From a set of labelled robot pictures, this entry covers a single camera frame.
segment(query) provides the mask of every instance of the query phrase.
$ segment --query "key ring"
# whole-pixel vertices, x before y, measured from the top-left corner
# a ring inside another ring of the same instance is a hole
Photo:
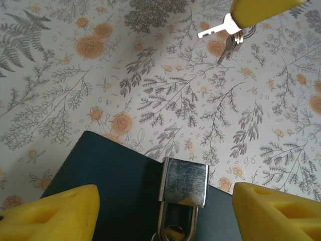
[[[253,34],[255,34],[255,32],[256,32],[256,25],[253,25],[253,26],[250,27],[249,29],[250,29],[249,32],[248,32],[245,36],[243,36],[243,39],[248,39],[248,38],[252,37]]]

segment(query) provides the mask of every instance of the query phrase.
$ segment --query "silver padlock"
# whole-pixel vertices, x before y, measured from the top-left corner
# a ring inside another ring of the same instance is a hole
[[[205,207],[209,166],[174,158],[163,159],[163,175],[158,200],[161,201],[157,233],[152,241],[192,241],[196,233],[198,209]],[[175,225],[165,228],[168,203],[193,207],[191,228],[184,230]]]

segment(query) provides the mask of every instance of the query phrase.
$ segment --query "silver key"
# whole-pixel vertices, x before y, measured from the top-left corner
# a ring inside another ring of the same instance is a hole
[[[240,50],[242,44],[243,44],[243,41],[244,41],[244,36],[243,36],[243,31],[240,31],[239,33],[237,33],[239,36],[238,36],[238,42],[237,42],[237,45],[235,46],[235,48],[232,50],[232,53],[230,55],[230,57],[228,59],[230,59],[232,57],[232,55],[234,54],[234,52],[237,52]]]
[[[243,43],[243,32],[240,31],[234,35],[230,35],[226,40],[226,47],[217,61],[217,64],[220,65],[223,60],[226,58],[227,60],[230,60],[233,53],[238,51]]]
[[[236,47],[236,45],[237,45],[237,39],[235,39],[235,36],[230,35],[226,40],[226,47],[225,47],[221,57],[217,61],[218,65],[220,65],[225,58],[230,56],[231,52]]]
[[[235,33],[239,32],[241,29],[237,26],[237,24],[235,23],[235,21],[233,20],[233,18],[231,16],[231,14],[227,14],[224,17],[222,24],[220,24],[216,27],[210,28],[208,30],[202,31],[202,32],[198,33],[197,36],[199,37],[199,39],[201,39],[205,36],[217,33],[222,30],[226,30],[226,32],[228,32],[229,34],[235,34]]]

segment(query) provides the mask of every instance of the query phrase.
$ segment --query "botanical print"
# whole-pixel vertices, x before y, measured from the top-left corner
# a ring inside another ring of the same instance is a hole
[[[37,160],[37,158],[38,157],[40,157],[40,156],[42,156],[44,153],[45,153],[46,151],[42,151],[42,152],[40,152],[40,153],[38,153],[36,150],[32,150],[32,151],[30,151],[29,153],[28,153],[28,157],[27,157],[27,159],[28,159],[28,161],[27,161],[27,163],[36,163],[36,160]],[[21,158],[19,158],[19,160],[18,160],[18,162],[21,162],[21,161],[23,161],[24,160],[24,158],[23,157],[21,157]]]
[[[187,0],[155,0],[151,5],[148,0],[130,0],[129,5],[135,10],[126,14],[125,24],[135,32],[150,33],[150,27],[164,27],[167,23],[169,13],[185,13]]]
[[[50,169],[45,171],[43,176],[40,178],[31,174],[29,174],[29,177],[31,178],[30,183],[32,183],[33,187],[41,188],[42,190],[46,190],[46,188],[49,186],[49,184],[52,181],[52,175],[50,175]]]
[[[258,125],[262,124],[263,108],[262,105],[254,103],[253,110],[246,109],[242,112],[242,117],[239,120],[241,130],[237,131],[233,136],[235,146],[231,148],[232,153],[230,157],[237,158],[239,155],[244,155],[247,150],[247,143],[245,142],[246,137],[255,140],[259,138]]]
[[[272,185],[276,190],[288,192],[288,186],[297,185],[302,192],[312,195],[316,201],[321,201],[321,185],[316,180],[316,165],[305,151],[304,145],[297,143],[278,143],[269,142],[268,146],[260,149],[263,163],[269,166],[269,171],[264,170],[265,185]]]
[[[226,119],[225,116],[226,106],[224,105],[224,103],[227,102],[230,109],[232,109],[235,113],[238,112],[238,110],[236,109],[237,105],[234,101],[234,88],[240,84],[242,83],[233,86],[226,93],[223,93],[222,91],[216,91],[216,94],[212,93],[207,102],[215,106],[216,109],[214,111],[205,111],[201,116],[201,119],[206,119],[212,122],[210,125],[210,130],[205,131],[205,133],[203,134],[203,140],[201,142],[201,145],[203,145],[203,147],[206,147],[203,151],[203,160],[210,166],[215,166],[215,164],[219,163],[215,143],[216,140],[218,140],[220,143],[224,142],[225,137],[223,132],[220,130],[220,126],[229,127],[231,125],[231,123]]]
[[[7,182],[6,180],[6,174],[5,172],[2,172],[0,169],[0,188],[4,189],[5,188],[5,183]]]
[[[311,0],[198,39],[232,1],[0,0],[0,206],[37,199],[84,131],[320,201],[321,31]]]
[[[9,208],[13,208],[13,207],[17,207],[20,206],[22,204],[22,200],[20,197],[16,196],[16,195],[12,195],[7,197],[4,202],[2,207],[0,207],[2,210],[6,210]]]
[[[62,7],[52,10],[50,17],[69,24],[77,17],[87,14],[90,8],[88,0],[58,0],[58,2]]]
[[[69,118],[67,109],[76,110],[83,98],[90,94],[92,86],[89,82],[85,82],[85,76],[89,71],[90,69],[84,71],[73,67],[53,73],[52,77],[57,78],[57,82],[64,82],[67,77],[84,72],[72,87],[60,85],[58,88],[47,90],[37,96],[42,99],[40,105],[31,105],[16,113],[12,119],[15,124],[0,137],[0,141],[14,150],[32,142],[37,133],[43,138],[51,137],[51,143],[65,143],[69,140],[72,127],[71,122],[67,121]],[[17,98],[18,95],[14,92],[11,103],[16,103]]]
[[[174,157],[180,151],[180,142],[175,141],[175,137],[181,129],[176,124],[165,128],[157,137],[158,144],[150,148],[145,155],[154,160],[158,160],[163,153],[166,157]]]
[[[159,109],[158,111],[146,111],[140,115],[139,122],[145,123],[151,121],[151,126],[164,124],[162,111],[173,111],[177,118],[187,120],[188,127],[197,125],[197,112],[194,110],[198,97],[193,92],[191,81],[194,78],[185,80],[179,77],[170,77],[170,81],[164,77],[156,75],[154,78],[144,79],[144,92],[148,93],[148,98],[141,98],[141,107],[138,110],[144,110],[148,107]]]
[[[50,19],[32,15],[27,11],[25,11],[25,14],[28,19],[7,13],[6,15],[12,17],[16,23],[5,23],[1,24],[0,27],[0,31],[2,32],[0,68],[9,72],[15,72],[15,70],[10,67],[10,63],[16,67],[24,67],[21,63],[20,52],[27,59],[35,62],[31,54],[31,48],[44,51],[40,37],[42,30],[49,30],[43,22],[48,22]],[[0,77],[4,78],[6,76],[0,71]]]
[[[8,0],[0,1],[0,10],[6,11],[9,7]]]
[[[131,88],[139,85],[141,82],[142,74],[149,74],[152,67],[155,67],[155,59],[152,58],[153,54],[157,51],[153,47],[143,49],[137,54],[138,59],[127,64],[127,73],[133,73],[130,78],[124,78],[120,82],[120,94],[126,97],[127,93],[131,92]]]

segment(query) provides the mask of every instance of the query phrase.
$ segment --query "key head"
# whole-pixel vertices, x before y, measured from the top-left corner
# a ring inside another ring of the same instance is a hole
[[[235,34],[235,33],[239,32],[241,29],[234,22],[231,14],[227,14],[224,17],[222,24],[215,26],[213,28],[210,28],[208,30],[202,31],[202,32],[198,33],[197,36],[199,37],[199,39],[201,39],[205,36],[217,33],[222,30],[226,30],[229,34]]]

